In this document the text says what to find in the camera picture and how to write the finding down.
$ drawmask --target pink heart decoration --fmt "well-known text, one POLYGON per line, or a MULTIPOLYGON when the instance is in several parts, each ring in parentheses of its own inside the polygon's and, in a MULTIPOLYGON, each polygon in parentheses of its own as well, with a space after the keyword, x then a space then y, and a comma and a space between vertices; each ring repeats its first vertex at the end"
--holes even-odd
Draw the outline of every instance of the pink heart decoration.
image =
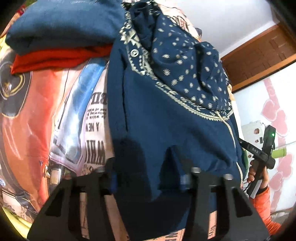
POLYGON ((274 102, 271 99, 268 99, 264 103, 261 115, 263 115, 269 121, 275 121, 276 120, 276 117, 277 117, 276 108, 274 106, 274 102))
POLYGON ((285 179, 289 178, 293 173, 293 170, 291 167, 293 158, 294 158, 293 154, 291 153, 287 154, 285 157, 283 157, 280 160, 279 165, 276 168, 279 172, 283 173, 283 178, 285 179))
POLYGON ((288 134, 286 114, 283 110, 278 110, 276 114, 277 118, 271 125, 276 128, 276 132, 278 135, 285 137, 288 134))
POLYGON ((269 181, 269 187, 273 191, 278 191, 282 187, 282 179, 283 179, 283 173, 282 172, 277 172, 269 181))
POLYGON ((278 135, 278 146, 286 145, 286 139, 278 135))
POLYGON ((270 205, 270 211, 275 212, 277 204, 279 203, 279 198, 281 197, 281 190, 274 193, 274 197, 272 199, 271 205, 270 205))

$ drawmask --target folded blue cloth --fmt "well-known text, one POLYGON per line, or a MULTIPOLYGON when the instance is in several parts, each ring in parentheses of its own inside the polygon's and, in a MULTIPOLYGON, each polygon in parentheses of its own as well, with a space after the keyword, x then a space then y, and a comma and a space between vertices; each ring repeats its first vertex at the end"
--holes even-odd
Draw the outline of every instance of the folded blue cloth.
POLYGON ((182 191, 175 146, 192 166, 242 181, 229 80, 210 43, 197 42, 155 2, 136 3, 114 42, 107 79, 115 198, 131 240, 185 227, 191 196, 182 191))
POLYGON ((113 43, 125 21, 119 0, 38 0, 10 27, 18 54, 113 43))

